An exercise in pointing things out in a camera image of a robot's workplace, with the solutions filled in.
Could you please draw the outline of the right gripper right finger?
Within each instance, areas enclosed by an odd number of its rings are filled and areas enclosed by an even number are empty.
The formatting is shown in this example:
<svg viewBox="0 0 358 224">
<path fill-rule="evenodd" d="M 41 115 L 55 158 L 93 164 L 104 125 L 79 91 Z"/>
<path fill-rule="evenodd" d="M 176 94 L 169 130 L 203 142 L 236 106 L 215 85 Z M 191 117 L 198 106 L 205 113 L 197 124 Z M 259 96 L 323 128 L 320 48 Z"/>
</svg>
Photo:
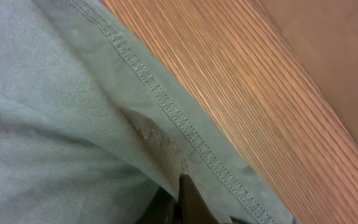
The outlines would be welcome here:
<svg viewBox="0 0 358 224">
<path fill-rule="evenodd" d="M 180 216 L 183 224 L 219 224 L 187 174 L 180 176 Z"/>
</svg>

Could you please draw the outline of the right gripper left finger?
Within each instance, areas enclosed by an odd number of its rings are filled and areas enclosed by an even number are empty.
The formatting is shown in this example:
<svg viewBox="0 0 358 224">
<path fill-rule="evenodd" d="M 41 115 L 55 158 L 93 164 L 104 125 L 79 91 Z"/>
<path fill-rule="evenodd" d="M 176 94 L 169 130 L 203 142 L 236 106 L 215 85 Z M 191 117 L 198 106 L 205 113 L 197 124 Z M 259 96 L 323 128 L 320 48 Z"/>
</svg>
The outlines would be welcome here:
<svg viewBox="0 0 358 224">
<path fill-rule="evenodd" d="M 136 224 L 173 224 L 174 214 L 174 198 L 160 187 Z"/>
</svg>

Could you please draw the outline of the grey shorts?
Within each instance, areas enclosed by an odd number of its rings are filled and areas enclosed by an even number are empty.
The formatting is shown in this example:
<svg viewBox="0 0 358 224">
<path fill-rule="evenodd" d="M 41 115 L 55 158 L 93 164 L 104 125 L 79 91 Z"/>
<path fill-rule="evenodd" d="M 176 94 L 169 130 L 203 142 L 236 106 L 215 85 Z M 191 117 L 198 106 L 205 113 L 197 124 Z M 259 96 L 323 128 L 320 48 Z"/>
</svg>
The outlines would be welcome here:
<svg viewBox="0 0 358 224">
<path fill-rule="evenodd" d="M 136 223 L 180 176 L 219 223 L 296 223 L 99 1 L 0 1 L 0 223 Z"/>
</svg>

